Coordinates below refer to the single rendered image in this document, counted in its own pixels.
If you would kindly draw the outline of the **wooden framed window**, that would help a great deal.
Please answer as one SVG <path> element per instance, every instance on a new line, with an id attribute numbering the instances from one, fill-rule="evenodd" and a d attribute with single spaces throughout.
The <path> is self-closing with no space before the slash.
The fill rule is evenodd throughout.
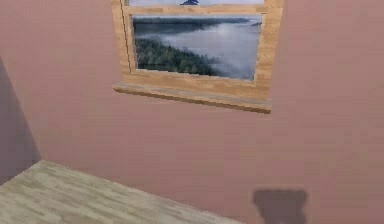
<path id="1" fill-rule="evenodd" d="M 118 93 L 143 95 L 176 101 L 212 105 L 269 114 L 269 88 L 286 0 L 262 3 L 133 6 L 129 0 L 110 0 L 121 81 L 113 85 Z M 135 14 L 262 16 L 260 41 L 252 81 L 206 75 L 140 69 L 137 66 L 132 16 Z"/>

